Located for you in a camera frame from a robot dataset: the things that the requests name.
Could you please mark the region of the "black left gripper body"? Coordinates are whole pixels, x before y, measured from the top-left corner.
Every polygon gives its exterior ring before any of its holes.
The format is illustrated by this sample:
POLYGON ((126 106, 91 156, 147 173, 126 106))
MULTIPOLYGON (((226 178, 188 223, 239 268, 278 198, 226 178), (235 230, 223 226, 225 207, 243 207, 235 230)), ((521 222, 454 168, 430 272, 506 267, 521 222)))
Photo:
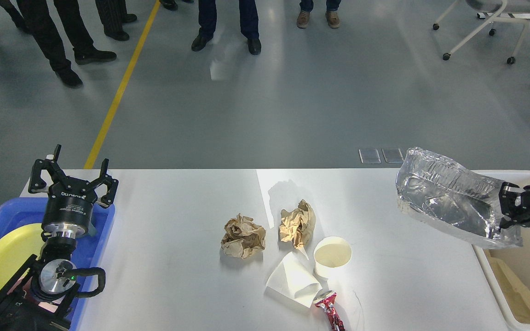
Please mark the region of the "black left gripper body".
POLYGON ((89 233, 94 203, 98 199, 94 190, 73 192, 52 186, 48 196, 41 226, 44 233, 65 233, 65 237, 82 237, 89 233))

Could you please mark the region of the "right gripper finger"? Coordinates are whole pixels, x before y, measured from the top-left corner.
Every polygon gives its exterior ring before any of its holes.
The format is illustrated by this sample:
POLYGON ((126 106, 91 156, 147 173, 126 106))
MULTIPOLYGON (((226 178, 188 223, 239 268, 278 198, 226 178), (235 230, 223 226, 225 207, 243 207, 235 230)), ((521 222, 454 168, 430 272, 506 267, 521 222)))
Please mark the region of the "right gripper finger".
POLYGON ((530 186, 524 187, 521 193, 514 191, 515 184, 504 183, 499 193, 503 218, 499 227, 507 229, 513 225, 530 228, 530 186))

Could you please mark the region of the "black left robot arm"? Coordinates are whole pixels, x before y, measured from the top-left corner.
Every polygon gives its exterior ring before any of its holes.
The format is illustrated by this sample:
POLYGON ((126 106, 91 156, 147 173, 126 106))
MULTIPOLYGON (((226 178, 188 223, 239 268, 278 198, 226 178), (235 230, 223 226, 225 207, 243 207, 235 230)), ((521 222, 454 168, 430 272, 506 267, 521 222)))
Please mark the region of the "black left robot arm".
POLYGON ((94 228, 94 206, 109 208, 119 182, 108 174, 109 159, 91 182, 67 176, 58 165, 60 151, 57 145, 32 167, 28 192, 48 195, 41 222, 44 245, 39 257, 27 257, 0 288, 0 331, 67 331, 71 303, 105 288, 103 268, 79 268, 71 258, 77 240, 94 228))

